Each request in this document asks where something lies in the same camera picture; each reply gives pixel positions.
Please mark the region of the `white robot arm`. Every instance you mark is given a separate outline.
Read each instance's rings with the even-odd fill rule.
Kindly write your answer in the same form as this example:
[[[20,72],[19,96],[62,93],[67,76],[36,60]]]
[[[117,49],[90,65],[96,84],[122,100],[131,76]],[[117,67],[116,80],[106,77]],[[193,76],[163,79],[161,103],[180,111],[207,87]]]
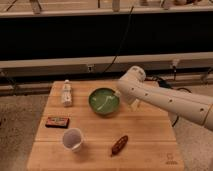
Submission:
[[[118,81],[117,89],[131,104],[142,100],[213,131],[213,97],[148,85],[145,71],[132,66]]]

